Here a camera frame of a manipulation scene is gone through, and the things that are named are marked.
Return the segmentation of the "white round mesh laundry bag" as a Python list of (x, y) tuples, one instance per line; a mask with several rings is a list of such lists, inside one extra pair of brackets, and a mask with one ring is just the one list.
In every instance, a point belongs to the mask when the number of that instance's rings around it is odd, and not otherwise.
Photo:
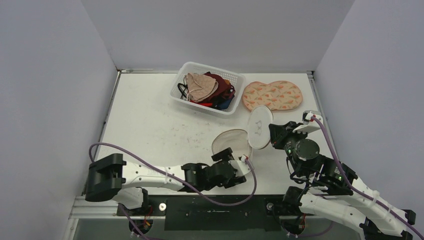
[(251, 157), (253, 150), (266, 148), (271, 142), (269, 124), (274, 120), (271, 110), (260, 105), (255, 107), (247, 120), (244, 129), (230, 129), (220, 133), (212, 142), (211, 150), (215, 155), (231, 148), (235, 159), (245, 155)]

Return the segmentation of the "dark red garment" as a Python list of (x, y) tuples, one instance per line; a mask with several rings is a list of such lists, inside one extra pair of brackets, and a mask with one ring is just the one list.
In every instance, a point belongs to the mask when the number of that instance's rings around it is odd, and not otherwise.
[(201, 103), (217, 105), (218, 103), (228, 100), (229, 98), (234, 96), (234, 86), (231, 85), (229, 80), (222, 78), (218, 74), (213, 74), (210, 72), (206, 72), (204, 75), (215, 79), (218, 83), (218, 86), (217, 89)]

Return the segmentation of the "beige lace bra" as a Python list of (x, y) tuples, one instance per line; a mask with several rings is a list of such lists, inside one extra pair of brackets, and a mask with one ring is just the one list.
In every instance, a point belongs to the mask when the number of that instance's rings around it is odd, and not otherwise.
[(184, 77), (187, 84), (187, 99), (195, 103), (210, 97), (217, 89), (218, 82), (215, 78), (205, 74), (188, 73)]

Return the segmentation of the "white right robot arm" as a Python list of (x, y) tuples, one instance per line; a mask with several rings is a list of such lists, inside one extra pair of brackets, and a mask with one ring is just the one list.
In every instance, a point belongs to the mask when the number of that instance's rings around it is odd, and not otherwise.
[(290, 215), (316, 215), (342, 224), (365, 240), (411, 240), (416, 214), (399, 209), (369, 188), (342, 163), (328, 131), (316, 117), (284, 125), (271, 123), (270, 142), (286, 153), (290, 179), (304, 188), (287, 189), (282, 207)]

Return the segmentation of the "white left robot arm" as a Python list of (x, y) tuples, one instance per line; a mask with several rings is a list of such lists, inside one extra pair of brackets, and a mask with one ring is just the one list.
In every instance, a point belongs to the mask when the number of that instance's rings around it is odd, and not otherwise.
[(113, 153), (89, 165), (85, 200), (115, 201), (141, 216), (149, 210), (148, 188), (184, 193), (228, 189), (245, 183), (246, 175), (253, 169), (246, 155), (235, 159), (231, 148), (211, 158), (212, 165), (186, 163), (157, 167), (129, 162), (123, 154)]

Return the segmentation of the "navy blue bra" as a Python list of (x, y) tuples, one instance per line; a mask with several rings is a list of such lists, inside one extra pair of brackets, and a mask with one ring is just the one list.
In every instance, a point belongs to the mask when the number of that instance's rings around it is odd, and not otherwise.
[(228, 109), (229, 105), (231, 104), (231, 101), (232, 101), (232, 99), (226, 99), (225, 101), (223, 101), (222, 103), (217, 105), (216, 108), (220, 111), (224, 111), (224, 110)]

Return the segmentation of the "black and white bra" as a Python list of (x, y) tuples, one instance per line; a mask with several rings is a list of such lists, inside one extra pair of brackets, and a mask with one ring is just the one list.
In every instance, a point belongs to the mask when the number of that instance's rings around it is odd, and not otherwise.
[(182, 82), (177, 84), (177, 89), (180, 92), (180, 99), (188, 101), (189, 100), (189, 88), (186, 81), (186, 77), (183, 78)]

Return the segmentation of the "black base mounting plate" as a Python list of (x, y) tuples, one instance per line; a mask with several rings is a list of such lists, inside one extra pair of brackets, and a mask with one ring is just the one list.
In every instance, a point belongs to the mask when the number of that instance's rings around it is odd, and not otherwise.
[(138, 227), (155, 222), (166, 231), (303, 230), (305, 216), (283, 200), (283, 195), (254, 195), (237, 206), (220, 206), (197, 195), (150, 195), (146, 206), (117, 209), (117, 216), (132, 217)]

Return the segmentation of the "white plastic basket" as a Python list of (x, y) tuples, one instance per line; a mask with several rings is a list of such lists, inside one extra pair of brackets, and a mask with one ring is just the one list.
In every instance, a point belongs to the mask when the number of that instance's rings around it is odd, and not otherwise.
[[(214, 109), (212, 107), (203, 106), (194, 102), (190, 102), (187, 99), (183, 98), (183, 95), (178, 88), (178, 84), (184, 83), (184, 77), (188, 73), (204, 74), (207, 72), (219, 75), (223, 79), (228, 80), (229, 83), (234, 87), (235, 89), (234, 97), (232, 97), (226, 109), (223, 109), (223, 110)], [(189, 61), (189, 62), (186, 62), (179, 69), (178, 73), (174, 77), (173, 83), (170, 85), (169, 95), (171, 99), (175, 100), (177, 103), (181, 104), (182, 106), (186, 108), (189, 108), (195, 111), (200, 111), (202, 113), (217, 116), (220, 118), (226, 118), (232, 115), (236, 111), (236, 108), (241, 101), (243, 90), (246, 87), (246, 85), (247, 85), (246, 78), (239, 73), (222, 69), (222, 68), (217, 68), (210, 65), (205, 65), (205, 64)]]

